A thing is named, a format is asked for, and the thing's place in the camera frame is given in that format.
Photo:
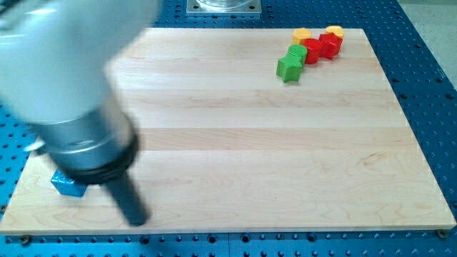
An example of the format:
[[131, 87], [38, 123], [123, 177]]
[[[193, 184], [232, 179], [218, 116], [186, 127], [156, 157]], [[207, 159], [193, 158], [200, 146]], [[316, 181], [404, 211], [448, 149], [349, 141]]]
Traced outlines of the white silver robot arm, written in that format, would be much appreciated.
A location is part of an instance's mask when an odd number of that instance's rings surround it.
[[104, 183], [132, 164], [137, 132], [104, 69], [159, 10], [155, 0], [1, 3], [1, 101], [68, 177]]

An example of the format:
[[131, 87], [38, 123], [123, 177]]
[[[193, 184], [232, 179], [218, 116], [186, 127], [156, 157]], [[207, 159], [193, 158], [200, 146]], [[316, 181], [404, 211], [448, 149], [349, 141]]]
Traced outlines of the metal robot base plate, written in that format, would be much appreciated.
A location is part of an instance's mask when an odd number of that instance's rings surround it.
[[204, 14], [260, 14], [261, 0], [187, 0], [186, 13]]

